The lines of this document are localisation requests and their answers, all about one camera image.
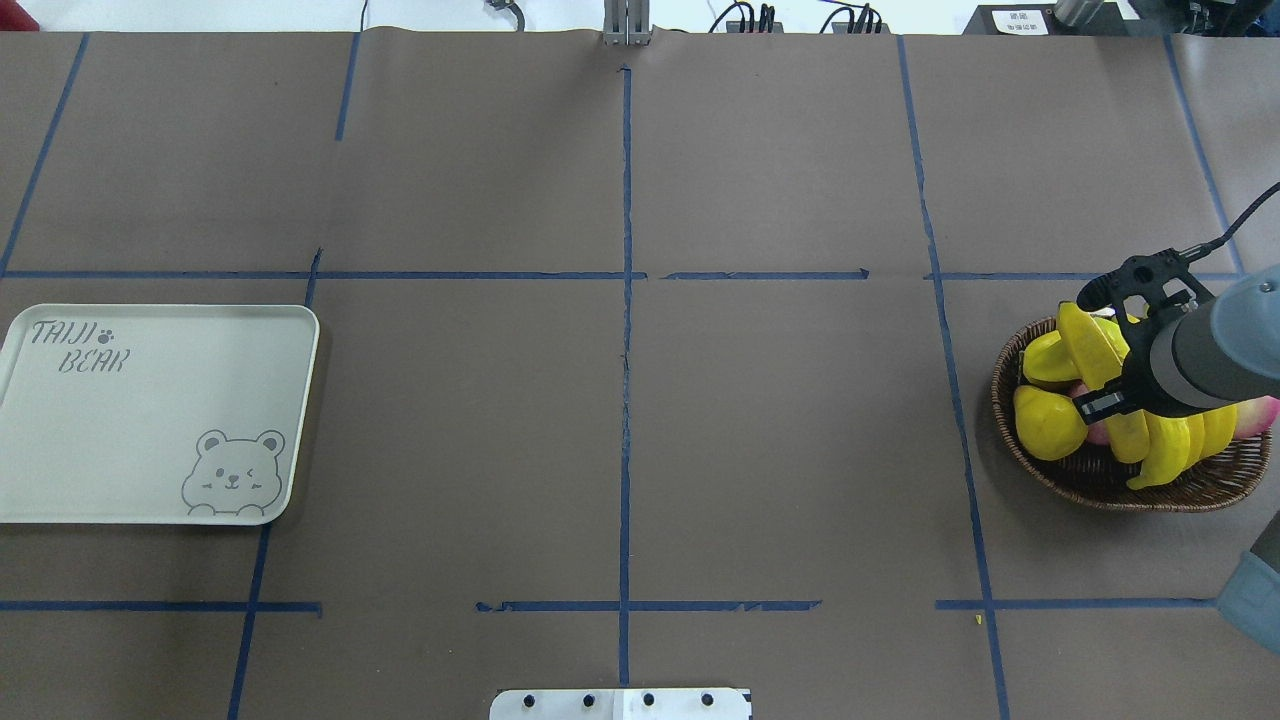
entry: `white floor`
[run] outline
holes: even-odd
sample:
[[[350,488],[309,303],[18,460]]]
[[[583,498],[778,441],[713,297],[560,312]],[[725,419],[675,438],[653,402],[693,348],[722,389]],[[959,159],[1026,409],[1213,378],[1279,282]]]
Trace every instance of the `white floor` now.
[[[19,0],[50,31],[262,32],[351,31],[364,0]],[[1032,0],[1009,0],[1030,4]],[[1137,15],[1119,0],[1126,18]],[[727,0],[653,0],[652,20],[668,28],[705,32]],[[787,32],[817,32],[835,5],[820,0],[778,0],[777,19]],[[893,32],[959,35],[974,0],[876,0]],[[599,29],[602,0],[520,0],[531,31]],[[367,24],[434,31],[500,31],[508,13],[484,0],[369,0]]]

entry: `rectangular tray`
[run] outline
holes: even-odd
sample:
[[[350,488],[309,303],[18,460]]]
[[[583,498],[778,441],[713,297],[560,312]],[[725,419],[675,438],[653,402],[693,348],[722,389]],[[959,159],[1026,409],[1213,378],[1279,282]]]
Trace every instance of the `rectangular tray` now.
[[[300,305],[36,305],[0,348],[0,523],[284,511],[320,323]]]

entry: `wicker basket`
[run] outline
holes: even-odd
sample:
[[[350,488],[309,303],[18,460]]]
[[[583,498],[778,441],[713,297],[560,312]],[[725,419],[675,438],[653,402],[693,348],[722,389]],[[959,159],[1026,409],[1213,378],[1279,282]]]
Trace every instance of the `wicker basket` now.
[[[1258,487],[1271,456],[1270,430],[1258,437],[1233,441],[1226,450],[1199,461],[1176,480],[1142,491],[1132,491],[1125,486],[1125,480],[1138,474],[1139,465],[1117,462],[1106,447],[1085,443],[1055,462],[1032,457],[1014,432],[1014,391],[1023,383],[1021,351],[1056,327],[1053,318],[1046,318],[1019,331],[1000,351],[991,379],[991,402],[1000,437],[1018,462],[1037,480],[1082,505],[1139,512],[1207,512],[1234,505]]]

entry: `cartoon bear face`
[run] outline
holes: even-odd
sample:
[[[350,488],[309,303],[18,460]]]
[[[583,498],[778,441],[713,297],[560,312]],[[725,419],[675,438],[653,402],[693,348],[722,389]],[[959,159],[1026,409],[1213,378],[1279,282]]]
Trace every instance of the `cartoon bear face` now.
[[[268,505],[284,488],[276,459],[284,452],[284,436],[266,430],[257,439],[228,439],[221,430],[209,430],[196,443],[198,460],[182,483],[188,515],[265,515]]]

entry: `white bracket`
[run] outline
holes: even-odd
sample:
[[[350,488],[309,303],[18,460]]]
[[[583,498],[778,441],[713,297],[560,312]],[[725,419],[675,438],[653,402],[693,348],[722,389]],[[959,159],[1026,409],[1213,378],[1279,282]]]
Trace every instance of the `white bracket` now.
[[[604,0],[605,45],[649,45],[649,0]]]
[[[751,720],[750,697],[733,688],[506,691],[489,720]]]

